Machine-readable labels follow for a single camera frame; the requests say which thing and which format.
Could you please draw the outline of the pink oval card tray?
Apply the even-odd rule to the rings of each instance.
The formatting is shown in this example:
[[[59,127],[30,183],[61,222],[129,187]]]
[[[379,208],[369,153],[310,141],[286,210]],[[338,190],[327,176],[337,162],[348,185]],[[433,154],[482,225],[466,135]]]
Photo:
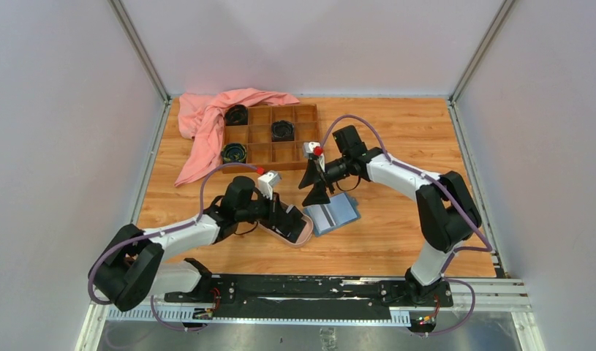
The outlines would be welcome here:
[[[289,238],[285,238],[281,234],[275,232],[274,230],[268,229],[266,226],[262,226],[261,224],[259,225],[259,228],[264,233],[268,233],[283,244],[286,244],[292,248],[299,248],[304,246],[310,240],[314,229],[314,223],[309,216],[303,215],[301,219],[305,222],[303,229],[299,234],[291,235]]]

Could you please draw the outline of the teal leather card holder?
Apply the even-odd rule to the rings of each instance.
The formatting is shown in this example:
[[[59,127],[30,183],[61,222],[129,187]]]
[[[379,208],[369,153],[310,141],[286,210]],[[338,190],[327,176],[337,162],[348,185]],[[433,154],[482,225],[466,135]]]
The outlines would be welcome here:
[[[330,201],[331,202],[326,205],[336,220],[337,226],[335,230],[338,230],[349,223],[356,222],[361,218],[361,215],[358,211],[358,201],[354,197],[348,195],[346,192],[334,195],[330,198]]]

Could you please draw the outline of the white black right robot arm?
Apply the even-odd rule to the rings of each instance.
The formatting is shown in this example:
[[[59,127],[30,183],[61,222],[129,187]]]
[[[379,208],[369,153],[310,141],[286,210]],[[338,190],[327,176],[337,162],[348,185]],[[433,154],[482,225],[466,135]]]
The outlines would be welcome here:
[[[439,174],[413,167],[383,146],[367,148],[353,125],[333,132],[333,139],[340,156],[329,162],[320,143],[302,145],[307,166],[299,187],[311,189],[303,206],[329,204],[335,183],[350,176],[381,184],[414,201],[424,245],[404,281],[397,287],[384,284],[380,293],[386,304],[424,305],[443,286],[443,274],[455,250],[482,225],[463,177],[454,171]]]

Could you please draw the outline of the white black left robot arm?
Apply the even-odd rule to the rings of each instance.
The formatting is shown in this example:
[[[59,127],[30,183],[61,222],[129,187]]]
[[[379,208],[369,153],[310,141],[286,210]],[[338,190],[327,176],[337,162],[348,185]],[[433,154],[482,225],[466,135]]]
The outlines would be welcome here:
[[[274,191],[278,175],[257,180],[236,176],[223,195],[191,219],[164,227],[140,229],[126,224],[115,234],[88,273],[88,292],[98,304],[127,312],[144,300],[178,293],[194,302],[216,302],[220,291],[200,261],[168,259],[235,235],[241,223],[260,227],[289,246],[303,246],[312,236],[312,219]]]

